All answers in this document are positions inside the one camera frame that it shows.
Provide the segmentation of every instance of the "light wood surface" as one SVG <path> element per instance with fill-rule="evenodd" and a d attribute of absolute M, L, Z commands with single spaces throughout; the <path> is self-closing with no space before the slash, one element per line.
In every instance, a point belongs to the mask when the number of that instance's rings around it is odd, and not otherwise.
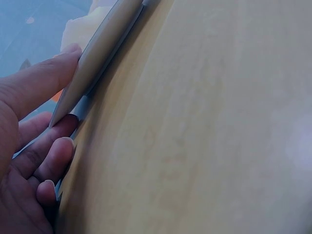
<path fill-rule="evenodd" d="M 312 1 L 147 5 L 78 131 L 58 233 L 310 233 Z"/>

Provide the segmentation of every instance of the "blue background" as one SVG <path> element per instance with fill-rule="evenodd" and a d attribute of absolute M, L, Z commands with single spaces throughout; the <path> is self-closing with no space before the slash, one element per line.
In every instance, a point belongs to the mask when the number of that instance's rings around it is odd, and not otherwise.
<path fill-rule="evenodd" d="M 0 77 L 59 54 L 63 30 L 68 20 L 88 14 L 92 0 L 0 0 Z M 32 17 L 34 22 L 27 24 Z M 27 118 L 52 112 L 48 101 Z"/>

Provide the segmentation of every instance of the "skin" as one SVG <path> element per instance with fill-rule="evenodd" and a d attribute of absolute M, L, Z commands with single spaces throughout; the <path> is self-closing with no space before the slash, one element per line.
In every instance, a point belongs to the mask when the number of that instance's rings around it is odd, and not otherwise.
<path fill-rule="evenodd" d="M 19 152 L 49 125 L 51 113 L 20 122 L 72 80 L 81 49 L 72 44 L 62 55 L 0 79 L 0 232 L 52 234 L 54 183 L 73 156 L 68 138 L 78 119 L 67 115 Z"/>

